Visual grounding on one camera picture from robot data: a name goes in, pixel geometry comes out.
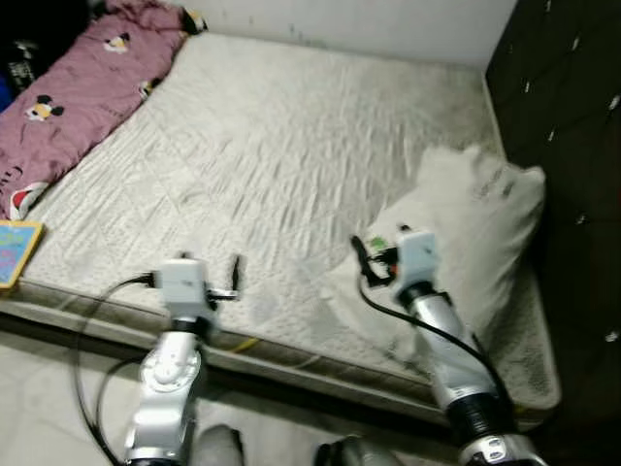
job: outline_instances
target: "pillow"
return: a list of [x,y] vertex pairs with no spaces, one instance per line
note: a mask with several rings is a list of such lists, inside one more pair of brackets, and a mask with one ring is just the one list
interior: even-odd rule
[[[373,245],[381,244],[377,238],[392,243],[399,224],[434,232],[440,257],[436,288],[448,291],[461,318],[486,339],[486,329],[508,303],[517,262],[537,226],[543,197],[539,167],[522,170],[476,147],[463,152],[427,149],[416,188],[379,214],[367,231],[367,248],[371,253]],[[362,301],[355,285],[358,274],[352,253],[327,275],[323,297],[329,307],[379,349],[412,361],[415,332]],[[378,303],[401,310],[388,288],[368,293]]]

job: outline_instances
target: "mattress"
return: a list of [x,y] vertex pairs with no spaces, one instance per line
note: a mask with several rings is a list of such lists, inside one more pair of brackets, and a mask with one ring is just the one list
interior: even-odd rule
[[[413,187],[422,152],[494,143],[480,75],[461,68],[206,34],[148,101],[31,212],[47,234],[7,313],[74,328],[93,295],[190,251],[244,296],[222,306],[213,364],[440,421],[426,375],[373,349],[321,301],[348,236]],[[537,284],[522,267],[486,342],[523,418],[559,388]],[[165,325],[155,290],[128,287],[89,332],[141,347]],[[228,351],[248,337],[259,342]]]

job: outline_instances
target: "white mattress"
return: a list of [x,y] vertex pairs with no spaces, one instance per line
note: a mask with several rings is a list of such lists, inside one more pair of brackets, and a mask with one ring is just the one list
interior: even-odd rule
[[[24,276],[97,294],[190,250],[226,285],[241,253],[245,295],[222,307],[226,327],[409,374],[339,323],[319,281],[348,236],[412,188],[425,148],[491,148],[491,127],[476,72],[192,38],[143,107],[31,212],[48,233]],[[159,307],[152,290],[118,296]],[[528,305],[542,326],[528,338],[546,356],[520,366],[527,380],[511,389],[518,402],[552,406],[538,302]]]

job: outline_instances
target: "floor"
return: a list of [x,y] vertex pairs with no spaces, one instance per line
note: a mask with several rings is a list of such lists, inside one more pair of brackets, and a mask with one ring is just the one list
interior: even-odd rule
[[[0,331],[0,465],[104,466],[87,431],[70,384],[68,350]],[[86,393],[92,394],[114,359],[83,356]],[[118,453],[137,406],[136,367],[111,381],[104,402],[104,430]],[[246,464],[312,464],[317,445],[343,435],[364,435],[387,445],[408,466],[447,464],[447,453],[428,440],[400,438],[385,429],[294,408],[215,386],[199,405],[199,429],[226,423],[242,432]],[[200,464],[195,458],[193,464]]]

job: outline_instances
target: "book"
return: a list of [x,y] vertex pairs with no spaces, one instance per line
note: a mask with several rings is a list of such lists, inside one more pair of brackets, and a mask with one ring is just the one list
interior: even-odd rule
[[0,220],[0,288],[15,284],[42,231],[37,221]]

